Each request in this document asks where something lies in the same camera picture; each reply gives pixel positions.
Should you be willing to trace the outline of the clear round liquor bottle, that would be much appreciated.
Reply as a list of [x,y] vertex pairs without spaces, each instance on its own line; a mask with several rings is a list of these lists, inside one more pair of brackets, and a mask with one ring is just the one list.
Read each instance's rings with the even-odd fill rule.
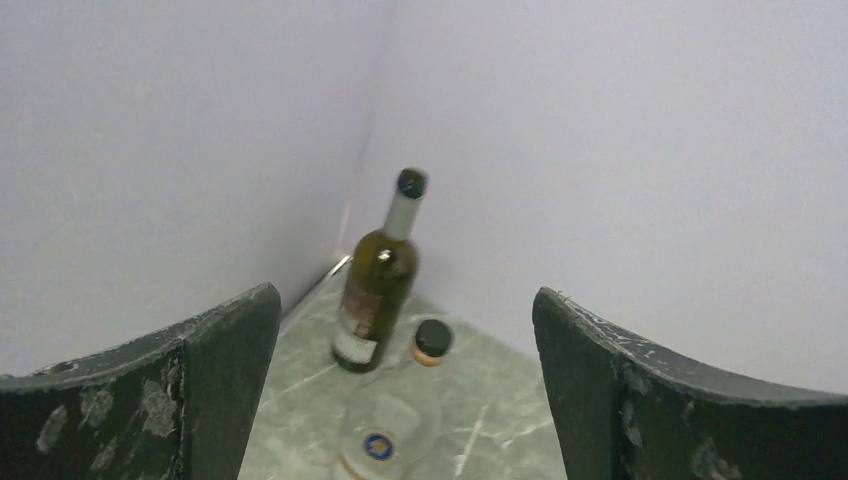
[[446,323],[425,319],[404,357],[360,383],[345,410],[331,479],[402,479],[428,454],[441,431],[436,379],[452,343]]

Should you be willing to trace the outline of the olive green wine bottle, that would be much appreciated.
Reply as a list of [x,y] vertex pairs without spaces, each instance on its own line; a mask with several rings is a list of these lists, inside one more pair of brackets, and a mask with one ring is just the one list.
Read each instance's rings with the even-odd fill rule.
[[383,225],[355,246],[331,341],[333,358],[347,371],[374,370],[389,345],[419,271],[411,234],[427,187],[423,170],[401,170]]

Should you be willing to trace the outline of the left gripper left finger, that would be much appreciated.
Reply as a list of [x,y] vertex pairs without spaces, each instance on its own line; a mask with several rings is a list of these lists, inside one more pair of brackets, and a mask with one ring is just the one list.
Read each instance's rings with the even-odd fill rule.
[[1,379],[5,479],[235,479],[281,325],[260,284],[122,345]]

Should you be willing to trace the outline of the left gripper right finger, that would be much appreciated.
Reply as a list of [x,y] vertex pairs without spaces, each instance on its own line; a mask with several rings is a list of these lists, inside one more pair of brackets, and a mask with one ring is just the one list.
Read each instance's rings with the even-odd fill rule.
[[571,479],[843,479],[847,398],[725,371],[541,288],[532,322]]

